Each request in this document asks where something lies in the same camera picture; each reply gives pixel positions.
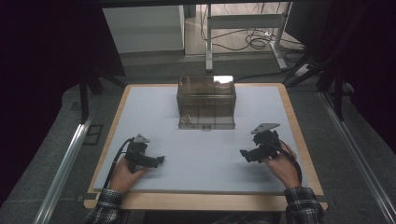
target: metal rail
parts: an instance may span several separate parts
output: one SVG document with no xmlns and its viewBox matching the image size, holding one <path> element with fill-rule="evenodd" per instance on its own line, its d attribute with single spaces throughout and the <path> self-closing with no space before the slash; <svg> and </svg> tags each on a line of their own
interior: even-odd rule
<svg viewBox="0 0 396 224">
<path fill-rule="evenodd" d="M 379 208 L 381 209 L 385 219 L 388 223 L 395 224 L 396 223 L 396 210 L 392 203 L 392 200 L 385 192 L 382 185 L 379 183 L 378 179 L 375 177 L 373 170 L 370 168 L 370 165 L 367 163 L 367 160 L 364 159 L 363 154 L 359 146 L 356 144 L 355 140 L 353 139 L 349 129 L 345 125 L 343 121 L 337 117 L 337 115 L 333 111 L 332 100 L 330 97 L 320 92 L 319 96 L 323 100 L 327 111 L 332 118 L 338 132 L 342 135 L 344 142 L 349 150 L 349 153 L 358 166 L 361 175 L 366 182 L 369 190 L 372 192 L 376 202 L 378 203 Z"/>
<path fill-rule="evenodd" d="M 52 180 L 52 183 L 49 187 L 49 191 L 47 192 L 47 195 L 44 198 L 44 201 L 41 204 L 41 207 L 38 210 L 38 213 L 33 223 L 35 224 L 49 223 L 50 217 L 52 216 L 56 203 L 58 202 L 62 190 L 64 189 L 64 184 L 66 183 L 67 177 L 69 177 L 70 171 L 76 160 L 79 149 L 81 148 L 82 142 L 84 141 L 84 137 L 88 131 L 88 128 L 91 125 L 91 121 L 95 113 L 97 102 L 98 102 L 97 97 L 93 97 L 90 103 L 91 113 L 89 114 L 85 123 L 78 125 L 77 130 L 73 136 L 73 139 L 70 142 L 69 148 L 67 149 L 66 154 L 64 155 L 64 159 L 62 160 L 61 165 L 59 166 L 59 169 Z"/>
</svg>

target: cuff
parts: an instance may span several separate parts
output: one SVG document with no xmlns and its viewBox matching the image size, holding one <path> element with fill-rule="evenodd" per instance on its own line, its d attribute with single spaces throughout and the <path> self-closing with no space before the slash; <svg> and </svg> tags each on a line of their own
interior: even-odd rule
<svg viewBox="0 0 396 224">
<path fill-rule="evenodd" d="M 288 204 L 302 200 L 316 200 L 315 193 L 311 188 L 294 188 L 283 191 Z"/>
<path fill-rule="evenodd" d="M 113 189 L 102 189 L 99 196 L 98 206 L 120 209 L 122 204 L 123 193 Z"/>
</svg>

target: wooden table edge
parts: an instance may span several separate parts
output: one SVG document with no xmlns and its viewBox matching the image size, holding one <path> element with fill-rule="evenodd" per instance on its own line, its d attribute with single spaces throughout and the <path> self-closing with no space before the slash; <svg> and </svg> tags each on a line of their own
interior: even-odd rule
<svg viewBox="0 0 396 224">
<path fill-rule="evenodd" d="M 287 113 L 291 131 L 294 136 L 303 167 L 310 178 L 307 180 L 309 187 L 316 195 L 323 195 L 323 190 L 318 182 L 318 176 L 313 166 L 311 157 L 305 144 L 303 134 L 294 110 L 291 105 L 290 98 L 286 88 L 281 83 L 237 83 L 236 87 L 243 86 L 263 86 L 263 87 L 277 87 Z M 99 174 L 100 168 L 106 158 L 108 148 L 116 131 L 117 125 L 120 121 L 120 115 L 125 106 L 126 99 L 133 87 L 177 87 L 177 84 L 132 84 L 125 88 L 121 97 L 119 107 L 117 109 L 115 118 L 110 127 L 107 139 L 102 150 L 102 154 L 93 173 L 91 184 L 88 188 L 88 194 L 100 194 L 101 190 L 94 189 L 93 184 Z M 97 204 L 98 196 L 94 200 L 84 200 L 86 208 L 94 208 Z M 256 200 L 265 200 L 261 203 L 251 203 Z M 327 203 L 321 203 L 324 209 L 327 209 Z M 253 195 L 253 194 L 191 194 L 191 193 L 152 193 L 152 192 L 128 192 L 124 196 L 121 209 L 143 209 L 143 210 L 210 210 L 210 211 L 284 211 L 287 203 L 283 195 Z"/>
</svg>

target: dark background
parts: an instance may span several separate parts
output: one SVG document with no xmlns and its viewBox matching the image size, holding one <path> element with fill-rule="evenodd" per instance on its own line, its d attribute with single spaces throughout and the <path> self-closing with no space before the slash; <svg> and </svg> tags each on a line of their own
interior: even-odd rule
<svg viewBox="0 0 396 224">
<path fill-rule="evenodd" d="M 285 31 L 304 43 L 317 63 L 324 62 L 341 42 L 359 3 L 368 9 L 346 42 L 338 65 L 344 81 L 354 89 L 352 104 L 396 152 L 396 1 L 294 2 Z"/>
<path fill-rule="evenodd" d="M 99 5 L 0 3 L 1 203 L 36 154 L 81 72 L 124 76 Z"/>
</svg>

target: wrist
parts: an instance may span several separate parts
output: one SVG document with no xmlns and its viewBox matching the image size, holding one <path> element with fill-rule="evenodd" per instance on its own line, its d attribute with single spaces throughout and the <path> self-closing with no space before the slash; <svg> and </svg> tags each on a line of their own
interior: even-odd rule
<svg viewBox="0 0 396 224">
<path fill-rule="evenodd" d="M 284 185 L 285 185 L 286 189 L 296 189 L 296 188 L 302 188 L 303 187 L 299 181 L 284 183 Z"/>
<path fill-rule="evenodd" d="M 110 182 L 110 185 L 108 186 L 108 189 L 114 190 L 114 191 L 122 193 L 122 194 L 125 193 L 126 191 L 128 191 L 128 190 L 125 190 L 123 187 L 111 185 L 111 182 Z"/>
</svg>

